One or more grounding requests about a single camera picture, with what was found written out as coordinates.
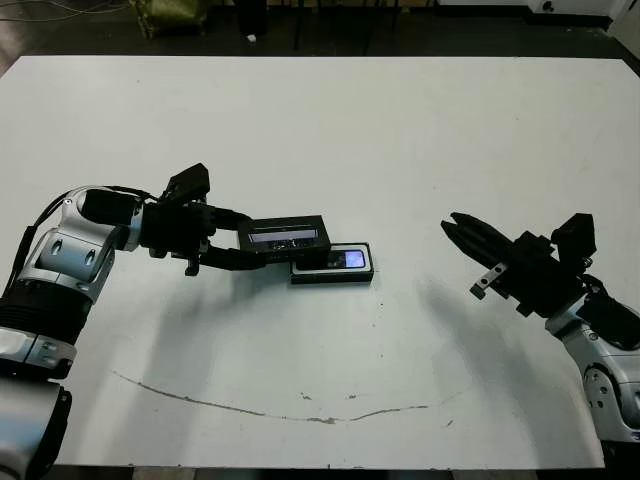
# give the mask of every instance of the black floor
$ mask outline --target black floor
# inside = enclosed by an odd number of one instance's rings
[[[42,16],[36,9],[29,12]],[[640,60],[602,28],[531,24],[520,15],[443,16],[415,9],[272,7],[269,30],[251,46],[231,7],[210,11],[206,33],[146,40],[131,10],[56,23],[0,21],[0,74],[20,55],[271,55],[271,56],[534,56],[622,58],[640,75]],[[294,48],[297,21],[299,48]]]

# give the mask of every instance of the display screen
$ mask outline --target display screen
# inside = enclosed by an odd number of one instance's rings
[[[279,230],[279,231],[270,231],[270,232],[260,232],[250,233],[249,239],[253,243],[262,243],[262,242],[281,242],[288,240],[298,240],[298,239],[309,239],[316,238],[318,236],[318,232],[315,229],[309,230]]]
[[[365,266],[362,250],[331,250],[324,258],[305,258],[296,264],[298,270],[336,270]]]
[[[362,253],[362,250],[347,250],[344,252],[344,258],[347,268],[364,267],[364,253]]]

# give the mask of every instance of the black cable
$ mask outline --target black cable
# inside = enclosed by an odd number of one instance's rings
[[[17,5],[23,2],[9,2],[9,3],[3,3],[0,4],[0,8],[2,7],[9,7],[12,5]],[[66,7],[64,5],[61,4],[57,4],[55,2],[51,2],[51,1],[37,1],[37,0],[31,0],[31,1],[27,1],[25,3],[49,3],[52,4],[58,8],[63,8],[65,10],[68,11],[72,11],[75,13],[72,13],[70,15],[66,15],[63,17],[54,17],[54,18],[37,18],[37,19],[32,19],[32,18],[10,18],[10,17],[0,17],[0,22],[36,22],[36,23],[42,23],[42,22],[57,22],[60,20],[68,20],[70,18],[75,18],[79,15],[87,15],[87,14],[100,14],[100,13],[111,13],[111,12],[118,12],[120,10],[124,10],[126,8],[129,8],[129,5],[126,4],[116,4],[116,5],[111,5],[113,3],[113,0],[109,0],[107,2],[103,2],[103,3],[99,3],[98,5],[94,5],[93,7],[87,9],[87,10],[77,10],[71,7]],[[112,6],[112,7],[116,7],[116,8],[112,8],[112,9],[106,9],[106,10],[98,10],[100,7],[105,7],[105,6]]]
[[[108,188],[109,190],[115,190],[116,192],[133,193],[134,195],[139,196],[143,200],[154,200],[156,202],[158,201],[158,198],[154,197],[149,192],[145,192],[144,190],[138,190],[137,188],[120,187],[118,185],[111,185],[105,188]]]

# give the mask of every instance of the cable on floor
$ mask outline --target cable on floor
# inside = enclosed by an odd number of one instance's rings
[[[58,22],[61,20],[69,20],[71,18],[75,18],[79,15],[98,15],[98,14],[102,14],[102,13],[113,13],[113,12],[119,12],[121,10],[127,9],[129,8],[128,4],[116,4],[116,5],[112,5],[113,4],[113,0],[109,0],[108,2],[103,2],[103,3],[99,3],[98,5],[94,5],[91,8],[88,8],[86,10],[78,10],[76,8],[73,7],[69,7],[68,5],[63,5],[61,3],[57,3],[51,0],[23,0],[20,2],[8,2],[8,3],[0,3],[0,8],[5,8],[5,7],[11,7],[11,6],[15,6],[15,5],[22,5],[25,3],[37,3],[37,4],[46,4],[46,5],[51,5],[54,6],[56,8],[62,8],[64,10],[67,11],[71,11],[74,12],[71,15],[65,15],[62,17],[52,17],[52,18],[12,18],[12,17],[0,17],[0,22],[26,22],[26,23],[42,23],[42,22]],[[101,7],[115,7],[115,8],[110,8],[110,9],[105,9],[105,10],[99,10]]]

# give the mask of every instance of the small screen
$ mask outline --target small screen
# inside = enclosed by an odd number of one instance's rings
[[[249,234],[249,238],[253,243],[310,239],[316,238],[317,236],[318,232],[316,232],[315,230],[287,230]]]
[[[364,267],[364,253],[362,253],[362,250],[347,250],[344,252],[344,257],[347,268]]]

